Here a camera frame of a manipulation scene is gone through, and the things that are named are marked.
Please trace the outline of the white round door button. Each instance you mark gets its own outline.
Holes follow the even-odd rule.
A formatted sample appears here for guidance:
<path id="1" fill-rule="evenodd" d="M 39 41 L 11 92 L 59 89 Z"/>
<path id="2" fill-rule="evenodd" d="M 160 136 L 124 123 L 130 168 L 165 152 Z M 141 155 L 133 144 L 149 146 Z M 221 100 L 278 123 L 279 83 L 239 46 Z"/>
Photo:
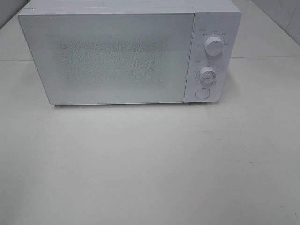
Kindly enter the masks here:
<path id="1" fill-rule="evenodd" d="M 207 88 L 198 89 L 195 93 L 195 97 L 200 100 L 207 99 L 210 95 L 210 90 Z"/>

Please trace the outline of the white timer knob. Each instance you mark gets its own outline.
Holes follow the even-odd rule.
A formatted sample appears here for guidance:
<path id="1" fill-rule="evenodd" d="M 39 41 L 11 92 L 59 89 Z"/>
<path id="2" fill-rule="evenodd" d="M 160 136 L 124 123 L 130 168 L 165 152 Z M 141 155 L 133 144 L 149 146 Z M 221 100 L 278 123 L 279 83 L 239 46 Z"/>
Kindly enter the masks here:
<path id="1" fill-rule="evenodd" d="M 211 84 L 215 81 L 217 73 L 212 67 L 204 67 L 199 72 L 200 82 L 203 84 Z"/>

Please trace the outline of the white microwave door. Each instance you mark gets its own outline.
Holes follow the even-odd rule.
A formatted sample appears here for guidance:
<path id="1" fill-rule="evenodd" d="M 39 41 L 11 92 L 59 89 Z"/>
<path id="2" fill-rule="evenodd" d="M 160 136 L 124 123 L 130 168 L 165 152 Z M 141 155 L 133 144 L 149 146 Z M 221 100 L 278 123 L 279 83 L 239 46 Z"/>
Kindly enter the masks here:
<path id="1" fill-rule="evenodd" d="M 21 15 L 53 105 L 184 99 L 194 14 Z"/>

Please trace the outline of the white upper power knob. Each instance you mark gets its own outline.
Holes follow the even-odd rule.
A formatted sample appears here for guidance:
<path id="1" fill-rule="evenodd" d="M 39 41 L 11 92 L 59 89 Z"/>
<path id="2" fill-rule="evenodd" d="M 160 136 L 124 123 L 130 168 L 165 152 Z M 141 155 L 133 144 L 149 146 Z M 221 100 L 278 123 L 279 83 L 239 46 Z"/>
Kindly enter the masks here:
<path id="1" fill-rule="evenodd" d="M 224 40 L 219 35 L 208 37 L 204 42 L 205 52 L 209 56 L 218 56 L 222 53 L 224 47 Z"/>

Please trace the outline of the white microwave oven body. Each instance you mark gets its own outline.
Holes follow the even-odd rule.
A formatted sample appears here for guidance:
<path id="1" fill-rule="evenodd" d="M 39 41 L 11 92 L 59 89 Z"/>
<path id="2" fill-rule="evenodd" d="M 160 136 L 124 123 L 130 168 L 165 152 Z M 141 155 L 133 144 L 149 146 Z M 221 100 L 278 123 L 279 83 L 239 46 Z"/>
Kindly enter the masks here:
<path id="1" fill-rule="evenodd" d="M 187 13 L 193 13 L 195 16 L 185 94 L 183 101 L 179 103 L 217 102 L 224 86 L 242 16 L 230 0 L 32 0 L 21 9 L 18 21 L 21 15 Z M 209 56 L 204 49 L 205 40 L 213 35 L 219 35 L 224 40 L 223 51 L 218 56 Z M 212 67 L 217 73 L 215 81 L 211 84 L 200 82 L 199 72 L 204 67 Z M 196 91 L 201 88 L 210 90 L 207 99 L 200 100 L 195 97 Z"/>

